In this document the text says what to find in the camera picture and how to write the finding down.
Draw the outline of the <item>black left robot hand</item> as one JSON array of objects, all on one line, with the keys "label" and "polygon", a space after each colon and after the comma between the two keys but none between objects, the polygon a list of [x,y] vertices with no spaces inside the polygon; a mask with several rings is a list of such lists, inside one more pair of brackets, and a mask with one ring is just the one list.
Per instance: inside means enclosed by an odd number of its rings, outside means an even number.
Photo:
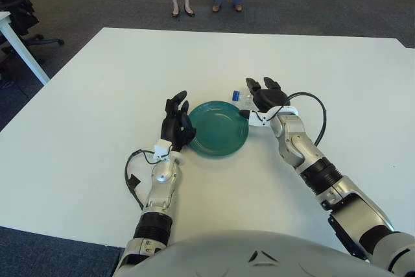
[{"label": "black left robot hand", "polygon": [[166,117],[162,122],[160,138],[170,141],[174,152],[180,152],[196,136],[196,128],[192,126],[187,114],[189,102],[185,99],[186,96],[184,90],[166,100]]}]

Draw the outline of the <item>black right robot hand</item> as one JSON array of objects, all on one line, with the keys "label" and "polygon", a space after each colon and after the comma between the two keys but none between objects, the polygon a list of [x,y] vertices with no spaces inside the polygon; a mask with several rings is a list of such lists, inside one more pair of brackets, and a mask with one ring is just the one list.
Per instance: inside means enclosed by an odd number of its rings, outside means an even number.
[{"label": "black right robot hand", "polygon": [[269,77],[263,78],[265,88],[262,88],[258,81],[252,78],[246,78],[246,84],[250,94],[253,96],[253,102],[259,112],[268,112],[275,106],[290,105],[288,95],[281,90],[281,86]]}]

